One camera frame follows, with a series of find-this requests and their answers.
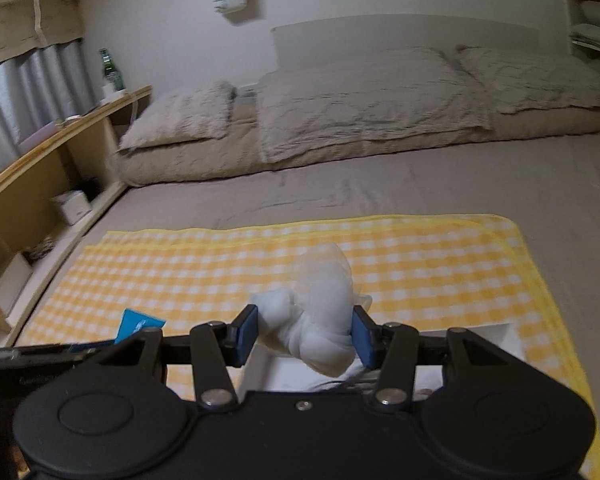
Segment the blue packet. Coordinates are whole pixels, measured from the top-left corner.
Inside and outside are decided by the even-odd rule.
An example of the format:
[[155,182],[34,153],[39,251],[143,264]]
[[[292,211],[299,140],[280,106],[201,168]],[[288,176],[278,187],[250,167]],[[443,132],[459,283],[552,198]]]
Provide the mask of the blue packet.
[[122,314],[122,322],[120,322],[120,328],[118,329],[118,335],[116,336],[115,343],[119,343],[123,339],[126,339],[130,335],[135,334],[139,330],[148,327],[162,328],[166,321],[157,319],[157,317],[151,317],[141,312],[136,312],[126,308]]

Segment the white box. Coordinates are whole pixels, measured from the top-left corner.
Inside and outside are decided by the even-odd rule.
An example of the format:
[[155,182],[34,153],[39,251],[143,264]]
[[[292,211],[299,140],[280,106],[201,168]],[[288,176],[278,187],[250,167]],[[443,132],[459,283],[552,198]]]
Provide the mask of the white box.
[[22,289],[33,273],[33,269],[22,254],[16,254],[7,268],[0,274],[0,310],[8,316],[16,304]]
[[[467,327],[487,341],[494,343],[518,359],[525,360],[522,341],[515,327],[509,323]],[[446,330],[421,332],[422,335],[444,336]],[[306,392],[333,380],[344,380],[362,368],[356,358],[349,369],[339,378],[331,378],[315,372],[301,360],[281,356],[259,344],[253,347],[245,365],[242,381],[238,387],[238,397],[250,390],[266,392]],[[414,392],[422,389],[437,390],[443,385],[442,366],[418,366]]]
[[91,211],[87,196],[81,191],[68,191],[52,199],[68,225],[74,225]]

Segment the white wall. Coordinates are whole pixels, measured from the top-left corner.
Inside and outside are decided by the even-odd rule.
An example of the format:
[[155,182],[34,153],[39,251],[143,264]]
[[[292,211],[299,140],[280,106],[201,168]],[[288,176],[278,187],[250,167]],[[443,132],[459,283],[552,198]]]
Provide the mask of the white wall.
[[82,0],[92,79],[100,85],[98,49],[108,47],[130,88],[153,84],[160,94],[222,77],[248,84],[276,69],[272,27],[356,14],[499,20],[538,28],[547,50],[567,44],[564,0],[258,0],[254,7],[227,18],[211,0]]

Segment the mattress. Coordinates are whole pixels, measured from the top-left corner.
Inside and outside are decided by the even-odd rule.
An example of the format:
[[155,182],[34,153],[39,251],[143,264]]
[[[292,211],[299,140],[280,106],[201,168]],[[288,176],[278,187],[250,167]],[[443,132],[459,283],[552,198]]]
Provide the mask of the mattress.
[[465,144],[133,189],[84,237],[42,301],[82,249],[109,230],[458,213],[497,214],[520,227],[574,339],[600,424],[600,134]]

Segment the yellow checkered cloth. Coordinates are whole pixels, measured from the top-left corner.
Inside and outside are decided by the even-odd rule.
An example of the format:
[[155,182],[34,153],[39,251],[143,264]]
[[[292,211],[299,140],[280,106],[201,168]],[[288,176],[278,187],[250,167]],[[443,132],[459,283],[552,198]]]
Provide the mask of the yellow checkered cloth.
[[[373,297],[375,322],[400,321],[421,331],[512,323],[526,360],[592,404],[569,333],[522,234],[492,215],[109,232],[84,249],[18,344],[114,338],[125,308],[166,319],[166,335],[208,320],[229,322],[250,294],[289,286],[295,259],[326,242],[347,257],[357,292]],[[170,368],[168,385],[190,397],[189,367]],[[599,434],[584,472],[600,480]]]

